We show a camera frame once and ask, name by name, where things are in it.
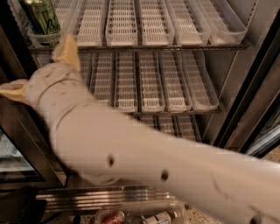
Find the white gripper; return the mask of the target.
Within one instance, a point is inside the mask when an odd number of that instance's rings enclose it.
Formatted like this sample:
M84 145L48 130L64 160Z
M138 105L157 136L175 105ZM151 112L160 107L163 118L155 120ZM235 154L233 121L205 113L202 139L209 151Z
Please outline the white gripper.
M76 105L94 99L79 73L78 46L71 34L59 40L52 51L52 60L59 63L41 67L28 81L19 79L0 85L1 96L30 103L46 123L53 123Z

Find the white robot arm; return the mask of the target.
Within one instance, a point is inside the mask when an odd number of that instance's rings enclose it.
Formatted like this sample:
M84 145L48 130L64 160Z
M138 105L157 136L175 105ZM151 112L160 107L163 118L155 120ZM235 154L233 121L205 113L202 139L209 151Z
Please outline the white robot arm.
M80 74L73 36L30 79L0 95L31 106L52 150L89 182L124 178L161 188L228 224L280 224L280 164L169 136L100 104Z

